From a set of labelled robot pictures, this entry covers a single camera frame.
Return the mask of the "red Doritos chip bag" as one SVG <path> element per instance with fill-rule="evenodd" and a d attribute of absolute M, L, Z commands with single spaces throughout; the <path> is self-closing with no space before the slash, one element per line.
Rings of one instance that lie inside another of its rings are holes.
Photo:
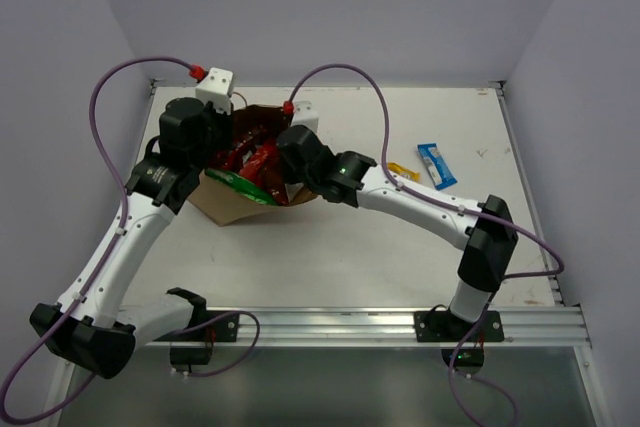
<path fill-rule="evenodd" d="M 277 206 L 288 206 L 290 195 L 287 191 L 284 164 L 274 138 L 268 139 L 244 163 L 238 175 L 268 192 Z"/>

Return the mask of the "brown paper bag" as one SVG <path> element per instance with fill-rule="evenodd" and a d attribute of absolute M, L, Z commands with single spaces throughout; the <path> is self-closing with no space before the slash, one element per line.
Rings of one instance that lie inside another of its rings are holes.
<path fill-rule="evenodd" d="M 232 142 L 255 128 L 265 131 L 263 141 L 258 148 L 268 139 L 274 138 L 276 141 L 276 137 L 290 127 L 290 117 L 283 112 L 283 104 L 279 106 L 253 104 L 241 107 L 234 114 Z M 302 183 L 288 183 L 287 191 L 291 199 L 288 206 L 262 205 L 235 193 L 221 182 L 207 177 L 204 171 L 200 177 L 200 185 L 190 195 L 189 201 L 215 224 L 227 226 L 261 214 L 297 207 L 316 198 L 316 195 Z"/>

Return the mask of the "yellow M&M's candy packet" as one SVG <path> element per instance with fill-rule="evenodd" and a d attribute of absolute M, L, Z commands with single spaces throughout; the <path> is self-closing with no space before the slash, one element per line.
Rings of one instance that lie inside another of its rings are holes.
<path fill-rule="evenodd" d="M 420 173 L 419 172 L 414 172 L 400 164 L 394 163 L 394 162 L 389 162 L 387 164 L 387 168 L 394 174 L 401 176 L 402 178 L 411 180 L 413 182 L 419 182 L 420 181 Z"/>

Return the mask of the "blue snack bar wrapper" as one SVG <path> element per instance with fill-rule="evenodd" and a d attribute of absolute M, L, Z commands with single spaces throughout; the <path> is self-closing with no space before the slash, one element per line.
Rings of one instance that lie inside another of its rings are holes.
<path fill-rule="evenodd" d="M 417 151 L 436 190 L 440 191 L 457 183 L 436 143 L 419 144 Z"/>

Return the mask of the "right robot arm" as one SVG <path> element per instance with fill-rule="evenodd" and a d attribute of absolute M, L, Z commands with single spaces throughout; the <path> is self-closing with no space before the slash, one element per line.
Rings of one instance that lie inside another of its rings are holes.
<path fill-rule="evenodd" d="M 285 170 L 324 200 L 391 215 L 460 250 L 459 281 L 445 326 L 461 340 L 480 329 L 482 311 L 499 290 L 518 242 L 503 199 L 448 198 L 390 173 L 370 157 L 333 153 L 303 125 L 286 129 L 276 146 Z"/>

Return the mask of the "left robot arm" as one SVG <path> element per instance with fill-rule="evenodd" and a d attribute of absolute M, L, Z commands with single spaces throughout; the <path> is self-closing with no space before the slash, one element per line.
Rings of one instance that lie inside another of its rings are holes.
<path fill-rule="evenodd" d="M 234 107 L 192 97 L 170 101 L 159 134 L 125 185 L 121 207 L 99 249 L 76 281 L 29 322 L 48 350 L 99 377 L 118 375 L 134 351 L 167 335 L 201 337 L 206 301 L 172 288 L 147 306 L 125 309 L 122 300 L 156 239 L 200 184 L 209 161 L 229 148 Z"/>

